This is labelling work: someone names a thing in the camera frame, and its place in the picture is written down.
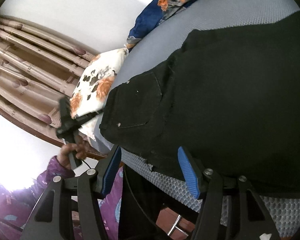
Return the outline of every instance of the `metal rivet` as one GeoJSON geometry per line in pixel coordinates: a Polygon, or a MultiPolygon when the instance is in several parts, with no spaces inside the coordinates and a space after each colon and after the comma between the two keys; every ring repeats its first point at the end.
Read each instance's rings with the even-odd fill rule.
{"type": "Polygon", "coordinates": [[[213,174],[213,169],[209,169],[209,168],[205,169],[204,173],[207,174],[207,175],[212,175],[213,174]]]}
{"type": "Polygon", "coordinates": [[[53,178],[53,182],[59,182],[61,180],[61,177],[60,176],[55,176],[53,178]]]}
{"type": "Polygon", "coordinates": [[[246,182],[247,181],[247,178],[245,176],[240,176],[239,177],[239,180],[242,181],[242,182],[246,182]]]}
{"type": "Polygon", "coordinates": [[[89,170],[87,170],[87,174],[88,175],[93,175],[93,174],[95,174],[96,173],[96,170],[95,169],[89,169],[89,170]]]}

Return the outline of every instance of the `beige curtain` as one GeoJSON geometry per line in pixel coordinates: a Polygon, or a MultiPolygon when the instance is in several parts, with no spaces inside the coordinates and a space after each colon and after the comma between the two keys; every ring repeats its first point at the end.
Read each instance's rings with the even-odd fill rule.
{"type": "Polygon", "coordinates": [[[0,17],[0,114],[60,146],[58,100],[72,95],[93,57],[57,36],[0,17]]]}

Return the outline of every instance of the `pillowcase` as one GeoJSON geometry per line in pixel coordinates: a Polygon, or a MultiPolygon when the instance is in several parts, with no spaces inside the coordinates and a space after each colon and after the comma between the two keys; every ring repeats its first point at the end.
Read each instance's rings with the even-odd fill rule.
{"type": "MultiPolygon", "coordinates": [[[[84,70],[70,99],[71,116],[82,116],[100,110],[110,91],[123,61],[128,55],[126,48],[115,49],[97,55],[84,70]]],[[[84,124],[79,131],[96,140],[94,128],[98,116],[84,124]]]]}

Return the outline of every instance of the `purple floral clothing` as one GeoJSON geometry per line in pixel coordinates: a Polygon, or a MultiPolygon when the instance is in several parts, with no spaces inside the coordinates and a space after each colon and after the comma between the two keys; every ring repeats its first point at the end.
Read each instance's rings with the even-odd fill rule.
{"type": "MultiPolygon", "coordinates": [[[[21,232],[1,221],[7,221],[23,229],[35,203],[53,177],[57,175],[67,179],[74,177],[74,172],[61,166],[54,156],[46,171],[38,176],[30,188],[9,192],[0,184],[0,228],[9,240],[19,240],[21,232]]],[[[99,204],[106,231],[111,240],[118,239],[122,178],[123,173],[120,168],[110,194],[99,204]]],[[[82,239],[80,227],[74,227],[74,233],[76,240],[82,239]]]]}

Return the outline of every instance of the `white wall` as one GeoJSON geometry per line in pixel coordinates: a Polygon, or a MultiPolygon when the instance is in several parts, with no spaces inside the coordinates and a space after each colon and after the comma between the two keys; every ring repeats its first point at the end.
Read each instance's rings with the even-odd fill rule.
{"type": "Polygon", "coordinates": [[[59,147],[22,130],[0,115],[0,159],[27,169],[32,178],[43,172],[59,147]]]}
{"type": "Polygon", "coordinates": [[[152,0],[6,0],[0,14],[45,26],[98,52],[122,48],[152,0]]]}

